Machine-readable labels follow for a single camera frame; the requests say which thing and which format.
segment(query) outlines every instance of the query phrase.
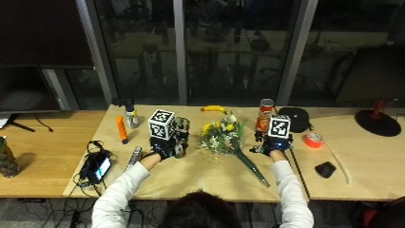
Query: floor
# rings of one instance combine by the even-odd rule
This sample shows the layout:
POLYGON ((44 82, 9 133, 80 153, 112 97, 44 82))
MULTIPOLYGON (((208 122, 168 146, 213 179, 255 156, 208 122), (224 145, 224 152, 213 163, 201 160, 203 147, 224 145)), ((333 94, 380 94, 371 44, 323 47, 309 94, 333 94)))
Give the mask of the floor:
MULTIPOLYGON (((48 199, 45 203, 17 202, 17 199, 0 199, 0 227, 75 227, 71 226, 73 210, 87 211, 80 214, 80 223, 76 227, 91 227, 91 206, 93 202, 95 199, 48 199)), ((144 214, 144 224, 141 225, 141 215, 135 213, 129 227, 156 227, 165 213, 167 202, 163 200, 137 201, 136 206, 144 214)), ((315 214, 315 227, 353 227, 349 216, 353 206, 355 202, 349 201, 312 201, 309 207, 315 214)), ((275 216, 280 218, 281 215, 279 205, 253 203, 251 225, 248 204, 236 203, 236 208, 243 228, 271 228, 276 224, 275 216)))

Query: bottle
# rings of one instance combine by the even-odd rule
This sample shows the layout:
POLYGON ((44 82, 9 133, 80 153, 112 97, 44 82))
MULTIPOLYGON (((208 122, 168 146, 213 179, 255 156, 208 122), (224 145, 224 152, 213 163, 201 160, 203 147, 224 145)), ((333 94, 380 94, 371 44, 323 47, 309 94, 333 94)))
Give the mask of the bottle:
POLYGON ((268 124, 272 116, 272 109, 275 106, 275 102, 271 99, 261 99, 259 117, 256 121, 256 142, 261 142, 264 139, 264 135, 268 132, 268 124))
POLYGON ((137 128, 140 125, 139 122, 139 113, 133 105, 125 105, 125 122, 129 128, 137 128))

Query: person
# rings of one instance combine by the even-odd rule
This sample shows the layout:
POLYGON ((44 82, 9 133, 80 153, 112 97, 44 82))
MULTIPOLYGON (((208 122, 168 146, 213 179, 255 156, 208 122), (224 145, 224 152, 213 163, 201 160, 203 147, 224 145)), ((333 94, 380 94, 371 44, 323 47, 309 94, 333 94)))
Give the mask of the person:
MULTIPOLYGON (((277 179, 281 199, 281 228, 308 228, 315 226, 313 214, 304 199, 301 183, 292 172, 281 148, 268 150, 272 172, 277 179)), ((155 165, 171 157, 169 153, 149 153, 144 159, 116 179, 93 205, 92 227, 127 227, 124 209, 140 183, 149 177, 155 165)), ((205 192, 195 192, 181 197, 168 208, 159 228, 240 228, 235 208, 224 199, 205 192)))

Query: glass wall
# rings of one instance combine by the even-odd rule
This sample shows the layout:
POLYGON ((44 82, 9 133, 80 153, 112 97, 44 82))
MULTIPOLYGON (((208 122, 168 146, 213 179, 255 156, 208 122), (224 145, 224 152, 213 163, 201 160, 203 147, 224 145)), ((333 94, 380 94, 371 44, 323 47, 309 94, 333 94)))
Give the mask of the glass wall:
MULTIPOLYGON (((380 75, 391 73, 375 67, 389 62, 383 57, 385 54, 381 54, 381 60, 372 55, 377 51, 387 52, 385 49, 396 52, 404 41, 404 0, 319 0, 289 105, 369 106, 383 95, 369 93, 369 99, 365 99, 360 94, 348 94, 352 91, 345 89, 345 82, 357 83, 357 91, 373 90, 376 85, 372 84, 377 81, 368 78, 360 83, 359 79, 365 79, 365 75, 372 77, 376 70, 381 70, 380 75), (353 71, 360 67, 369 68, 369 72, 355 75, 353 71)), ((384 84, 379 86, 380 90, 385 89, 384 84)))
POLYGON ((137 104, 179 103, 173 4, 165 0, 93 1, 117 94, 137 104))
POLYGON ((276 99, 297 0, 185 0, 189 105, 276 99))
POLYGON ((67 69, 65 75, 81 110, 108 108, 100 79, 95 70, 67 69))

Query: black monitor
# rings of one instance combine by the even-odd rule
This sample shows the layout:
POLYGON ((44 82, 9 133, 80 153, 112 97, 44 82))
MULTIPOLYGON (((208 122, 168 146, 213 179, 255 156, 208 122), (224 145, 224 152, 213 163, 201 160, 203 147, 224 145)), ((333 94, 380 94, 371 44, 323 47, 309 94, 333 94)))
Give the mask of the black monitor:
POLYGON ((336 102, 376 101, 373 110, 363 110, 356 114, 356 122, 377 135, 396 136, 401 126, 383 113, 385 102, 392 100, 405 100, 405 47, 361 48, 336 102))
POLYGON ((0 67, 0 114, 60 111, 37 66, 0 67))

